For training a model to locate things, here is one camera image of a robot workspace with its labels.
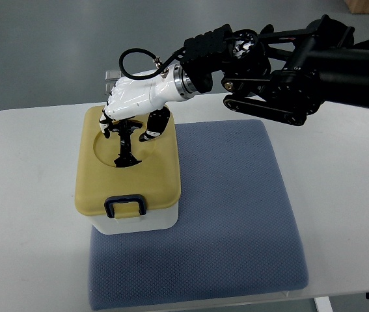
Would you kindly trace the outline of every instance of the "wire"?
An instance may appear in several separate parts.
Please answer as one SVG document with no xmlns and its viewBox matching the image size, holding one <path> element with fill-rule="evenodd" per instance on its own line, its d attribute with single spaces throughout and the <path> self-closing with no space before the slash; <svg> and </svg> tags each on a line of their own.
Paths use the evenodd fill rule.
<svg viewBox="0 0 369 312">
<path fill-rule="evenodd" d="M 184 51 L 185 51 L 185 47 L 182 47 L 181 49 L 175 51 L 169 57 L 169 59 L 166 60 L 154 73 L 151 73 L 149 75 L 144 75 L 144 76 L 136 76 L 136 75 L 131 75 L 130 73 L 128 73 L 125 70 L 125 67 L 124 67 L 124 59 L 125 59 L 125 57 L 127 57 L 129 54 L 132 54 L 132 53 L 142 53 L 142 54 L 148 55 L 149 57 L 152 58 L 152 60 L 156 60 L 157 57 L 152 52 L 149 52 L 146 49 L 141 49 L 139 47 L 134 47 L 132 49 L 126 50 L 125 52 L 123 52 L 120 55 L 120 57 L 119 57 L 119 69 L 124 74 L 125 77 L 127 77 L 129 79 L 132 79 L 132 80 L 146 80 L 146 79 L 151 79 L 151 78 L 154 78 L 155 76 L 161 74 L 162 72 L 164 72 L 165 71 L 165 68 L 167 68 L 167 66 L 170 65 L 173 60 L 179 60 L 179 57 L 182 57 L 183 56 L 182 53 Z"/>
</svg>

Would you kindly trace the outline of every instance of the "white robotic hand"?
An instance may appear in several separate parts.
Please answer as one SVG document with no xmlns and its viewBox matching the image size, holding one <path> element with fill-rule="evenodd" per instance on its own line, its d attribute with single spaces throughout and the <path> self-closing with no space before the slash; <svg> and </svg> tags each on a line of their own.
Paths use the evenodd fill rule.
<svg viewBox="0 0 369 312">
<path fill-rule="evenodd" d="M 154 71 L 138 73 L 144 76 Z M 195 88 L 179 64 L 172 64 L 162 75 L 146 80 L 132 80 L 121 77 L 112 88 L 107 105 L 100 118 L 100 129 L 109 138 L 112 121 L 125 120 L 136 115 L 144 115 L 163 110 L 168 101 L 186 101 L 194 96 Z M 147 129 L 153 137 L 159 131 Z"/>
</svg>

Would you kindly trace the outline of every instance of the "yellow lid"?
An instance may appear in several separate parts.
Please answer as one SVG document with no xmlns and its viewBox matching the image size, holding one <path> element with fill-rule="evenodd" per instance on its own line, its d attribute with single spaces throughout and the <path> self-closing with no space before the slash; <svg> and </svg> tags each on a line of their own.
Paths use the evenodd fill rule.
<svg viewBox="0 0 369 312">
<path fill-rule="evenodd" d="M 130 194 L 142 195 L 148 210 L 173 206 L 180 197 L 181 184 L 172 115 L 165 132 L 147 142 L 139 142 L 139 135 L 146 129 L 148 115 L 134 118 L 143 127 L 131 134 L 131 151 L 142 162 L 117 168 L 113 161 L 118 158 L 120 139 L 117 133 L 106 139 L 100 131 L 102 109 L 102 106 L 92 107 L 85 115 L 75 185 L 77 210 L 87 216 L 105 215 L 107 198 Z M 124 217 L 135 216 L 127 211 L 124 214 Z"/>
</svg>

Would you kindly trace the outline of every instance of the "black handle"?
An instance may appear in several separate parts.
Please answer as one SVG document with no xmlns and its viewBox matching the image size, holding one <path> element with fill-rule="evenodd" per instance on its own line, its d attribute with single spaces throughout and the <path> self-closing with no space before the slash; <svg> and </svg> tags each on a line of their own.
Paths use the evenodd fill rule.
<svg viewBox="0 0 369 312">
<path fill-rule="evenodd" d="M 113 209 L 114 203 L 130 203 L 137 202 L 139 206 L 139 214 L 141 216 L 146 214 L 146 202 L 145 198 L 139 194 L 124 195 L 124 196 L 112 196 L 105 200 L 105 210 L 109 218 L 115 217 L 115 210 Z"/>
</svg>

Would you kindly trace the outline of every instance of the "plastic storage box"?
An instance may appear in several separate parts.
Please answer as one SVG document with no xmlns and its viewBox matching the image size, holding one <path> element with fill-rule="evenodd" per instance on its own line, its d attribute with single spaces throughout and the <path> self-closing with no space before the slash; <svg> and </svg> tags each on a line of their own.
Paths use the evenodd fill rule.
<svg viewBox="0 0 369 312">
<path fill-rule="evenodd" d="M 120 150 L 116 133 L 106 139 L 100 131 L 103 107 L 85 115 L 77 179 L 75 206 L 103 234 L 166 229 L 178 218 L 181 193 L 180 166 L 174 119 L 158 138 L 139 142 L 148 115 L 133 120 L 142 123 L 131 134 L 132 154 L 142 162 L 119 168 L 114 160 Z"/>
</svg>

